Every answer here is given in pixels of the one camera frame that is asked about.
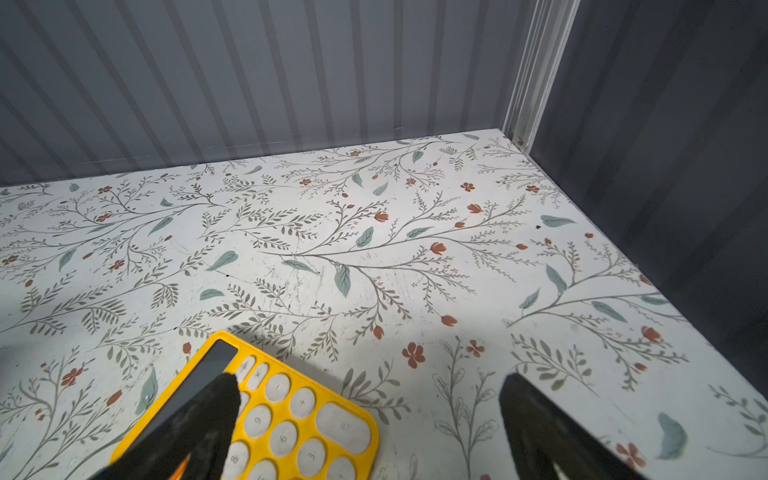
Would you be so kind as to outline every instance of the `yellow calculator frame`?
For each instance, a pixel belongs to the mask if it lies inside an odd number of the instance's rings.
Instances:
[[[352,462],[355,467],[357,480],[366,480],[370,476],[371,469],[373,467],[373,460],[376,457],[377,450],[379,449],[379,426],[376,424],[373,416],[366,410],[350,402],[348,399],[345,399],[338,393],[320,385],[318,382],[315,382],[302,373],[297,372],[295,369],[292,369],[278,359],[267,355],[253,345],[225,331],[216,332],[211,335],[203,344],[203,346],[197,351],[197,353],[194,354],[194,356],[176,376],[173,382],[170,383],[168,388],[166,388],[160,394],[160,396],[157,397],[157,400],[155,400],[149,409],[147,409],[147,411],[141,416],[138,423],[134,425],[134,427],[128,432],[122,442],[118,444],[117,448],[112,453],[110,463],[114,463],[123,455],[123,453],[125,453],[126,450],[128,450],[128,447],[130,447],[134,440],[141,434],[141,432],[152,420],[152,418],[154,418],[157,412],[163,408],[165,402],[167,402],[170,396],[176,392],[176,389],[179,387],[179,385],[181,385],[181,383],[187,378],[187,376],[189,376],[192,370],[197,367],[197,364],[202,360],[205,354],[208,353],[208,350],[211,348],[211,346],[218,340],[223,340],[224,342],[229,343],[231,346],[237,348],[237,354],[232,358],[232,360],[230,360],[230,363],[227,365],[224,372],[234,374],[235,370],[237,370],[237,367],[239,367],[246,358],[249,356],[256,357],[256,362],[248,372],[248,375],[246,375],[246,378],[238,384],[238,389],[241,392],[248,392],[250,394],[248,404],[242,410],[243,413],[238,416],[237,421],[235,422],[235,429],[232,432],[231,442],[244,442],[249,446],[250,450],[248,465],[246,465],[243,474],[238,477],[239,480],[247,479],[253,466],[265,458],[271,460],[276,466],[277,478],[307,478],[302,475],[301,472],[299,472],[299,467],[296,463],[296,455],[301,445],[312,438],[319,439],[325,446],[326,461],[325,464],[323,464],[323,469],[320,470],[320,473],[311,478],[325,479],[328,467],[333,462],[333,460],[340,456],[347,457],[348,460]],[[247,388],[247,382],[252,371],[254,371],[254,369],[261,363],[267,363],[270,368],[267,373],[267,377],[265,377],[259,387],[253,393],[251,393],[251,391]],[[266,385],[269,378],[275,376],[278,373],[285,373],[288,375],[291,381],[290,390],[288,392],[288,396],[284,400],[278,403],[272,403],[267,400],[266,396],[264,395],[264,386]],[[298,389],[303,387],[310,387],[315,394],[315,408],[309,416],[307,416],[305,419],[299,420],[296,419],[290,412],[289,405],[291,396],[293,396],[293,394]],[[353,455],[352,453],[347,452],[341,445],[336,444],[333,440],[327,438],[317,430],[315,424],[317,412],[321,406],[328,402],[337,404],[339,407],[357,416],[368,425],[368,428],[371,430],[371,442],[368,445],[367,450],[365,450],[362,454]],[[249,410],[257,405],[262,404],[267,405],[270,408],[272,412],[272,422],[270,423],[269,429],[258,439],[254,440],[246,435],[243,428],[243,421],[245,419],[245,414]],[[296,445],[293,447],[291,453],[282,458],[277,458],[272,455],[270,450],[270,435],[272,434],[275,426],[285,420],[290,420],[296,426],[296,430],[298,430],[299,436],[296,439]]]

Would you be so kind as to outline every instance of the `yellow calculator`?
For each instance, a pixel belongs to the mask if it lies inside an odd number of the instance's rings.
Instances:
[[[225,480],[366,480],[379,447],[370,413],[228,332],[216,332],[112,454],[120,458],[222,372],[233,373],[240,413]]]

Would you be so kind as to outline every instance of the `white floral surface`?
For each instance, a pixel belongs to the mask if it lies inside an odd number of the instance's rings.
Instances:
[[[498,130],[9,187],[0,226],[3,478],[106,465],[220,329],[370,409],[376,479],[514,478],[514,371],[649,478],[768,471],[766,400]]]

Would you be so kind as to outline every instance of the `floral tabletop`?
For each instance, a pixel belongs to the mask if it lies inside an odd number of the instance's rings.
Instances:
[[[498,130],[0,191],[0,468],[87,478],[226,329],[367,408],[372,478],[514,478],[520,372],[649,478],[768,402]]]

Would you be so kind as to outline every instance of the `red flower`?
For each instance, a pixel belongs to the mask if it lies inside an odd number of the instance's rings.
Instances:
[[[117,262],[114,263],[113,266],[109,267],[109,270],[117,270],[118,268],[120,268],[123,265],[125,265],[125,260],[118,260]]]
[[[118,390],[117,392],[113,393],[112,396],[107,399],[107,406],[110,406],[113,403],[115,403],[120,398],[121,395],[123,395],[122,390]]]
[[[640,468],[643,468],[645,466],[645,460],[643,459],[640,450],[637,449],[636,446],[634,446],[634,443],[629,444],[629,452],[621,443],[616,444],[616,451],[619,452],[620,455],[626,455],[627,458],[625,462],[627,463],[627,466],[629,468],[634,468],[635,465],[637,465]]]
[[[480,354],[485,351],[485,347],[484,346],[478,346],[478,343],[475,340],[469,340],[469,344],[471,346],[467,347],[467,352],[469,352],[472,355],[480,358]]]
[[[442,320],[443,325],[447,326],[454,326],[456,323],[458,323],[458,320],[450,315],[444,315],[440,320]]]
[[[408,359],[408,365],[412,369],[419,366],[416,362],[424,363],[426,360],[424,358],[424,347],[421,345],[416,346],[414,342],[408,344],[408,349],[402,349],[402,356]]]
[[[445,245],[443,245],[442,243],[438,243],[438,242],[434,242],[429,249],[435,255],[442,255],[442,252],[445,252],[447,250],[447,248],[445,248]]]
[[[81,373],[83,373],[83,369],[72,369],[68,374],[64,375],[63,379],[61,379],[61,386],[73,386],[75,379]]]
[[[661,334],[657,332],[652,326],[644,326],[640,329],[643,336],[648,339],[649,342],[659,343],[661,340]]]

